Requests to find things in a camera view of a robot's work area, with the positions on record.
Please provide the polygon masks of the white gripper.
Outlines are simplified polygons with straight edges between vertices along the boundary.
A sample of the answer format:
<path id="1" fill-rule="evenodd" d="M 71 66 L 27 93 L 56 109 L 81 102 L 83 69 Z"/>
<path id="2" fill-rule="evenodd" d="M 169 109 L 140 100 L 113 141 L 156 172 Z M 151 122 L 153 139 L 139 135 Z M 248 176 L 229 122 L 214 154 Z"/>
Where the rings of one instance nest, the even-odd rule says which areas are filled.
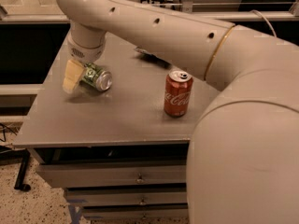
<path id="1" fill-rule="evenodd" d="M 70 22 L 68 50 L 75 60 L 68 60 L 66 63 L 63 82 L 66 93 L 73 93 L 82 80 L 85 72 L 82 63 L 94 63 L 102 55 L 106 33 L 104 30 L 87 27 L 78 22 Z"/>

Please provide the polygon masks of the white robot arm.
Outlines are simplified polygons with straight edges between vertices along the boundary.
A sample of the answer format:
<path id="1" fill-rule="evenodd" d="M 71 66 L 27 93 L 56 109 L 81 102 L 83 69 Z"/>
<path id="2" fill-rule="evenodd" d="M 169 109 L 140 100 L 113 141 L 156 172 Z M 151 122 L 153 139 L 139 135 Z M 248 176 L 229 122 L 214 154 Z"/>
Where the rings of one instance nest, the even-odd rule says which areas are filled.
<path id="1" fill-rule="evenodd" d="M 56 0 L 74 44 L 107 31 L 217 91 L 187 158 L 191 224 L 299 224 L 299 48 L 226 21 L 127 0 Z"/>

